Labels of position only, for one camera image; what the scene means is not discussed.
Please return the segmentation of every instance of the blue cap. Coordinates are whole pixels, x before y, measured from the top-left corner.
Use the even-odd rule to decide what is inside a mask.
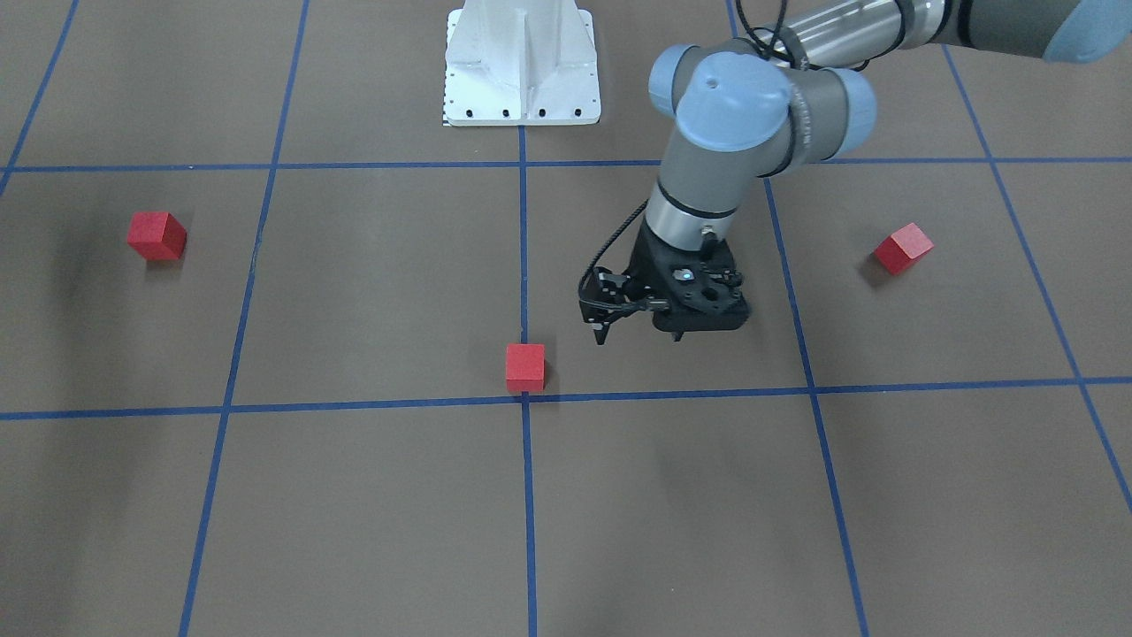
[[[1112,53],[1132,31],[1129,0],[1081,0],[1041,57],[1047,62],[1083,64]]]
[[[876,126],[876,93],[873,93],[873,85],[865,79],[865,76],[849,69],[831,68],[826,69],[837,74],[841,79],[841,85],[846,87],[846,97],[849,101],[849,122],[846,126],[846,137],[841,140],[841,147],[833,156],[860,146],[873,134]]]
[[[672,107],[676,68],[680,66],[684,53],[694,48],[692,44],[675,44],[664,49],[664,52],[652,63],[652,72],[649,74],[649,97],[652,98],[652,105],[668,117],[676,117],[676,110]]]
[[[790,80],[766,60],[713,53],[696,64],[676,107],[676,127],[701,148],[746,150],[782,128],[790,93]]]

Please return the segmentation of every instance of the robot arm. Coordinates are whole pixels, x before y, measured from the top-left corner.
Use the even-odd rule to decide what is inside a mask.
[[[642,310],[675,341],[743,326],[751,308],[726,240],[731,216],[752,179],[868,137],[876,97],[843,67],[929,42],[1088,62],[1132,31],[1132,0],[839,0],[761,29],[770,44],[747,28],[752,40],[677,45],[654,63],[653,105],[676,127],[648,201],[610,239],[644,212],[628,267],[598,267],[603,248],[578,283],[598,345],[612,322]]]

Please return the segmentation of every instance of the red block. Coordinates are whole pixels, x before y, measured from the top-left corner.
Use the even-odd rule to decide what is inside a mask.
[[[507,346],[507,391],[542,391],[547,382],[547,346]]]
[[[889,234],[887,239],[881,242],[873,250],[877,260],[884,265],[890,274],[900,274],[911,267],[914,262],[924,257],[935,243],[915,223],[909,223],[895,232]]]
[[[188,232],[168,212],[139,212],[130,221],[126,242],[146,260],[177,260],[185,251]]]

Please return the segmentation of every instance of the white bracket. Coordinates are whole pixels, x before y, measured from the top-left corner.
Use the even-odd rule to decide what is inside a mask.
[[[574,0],[466,0],[448,15],[444,120],[564,126],[601,117],[593,17]]]

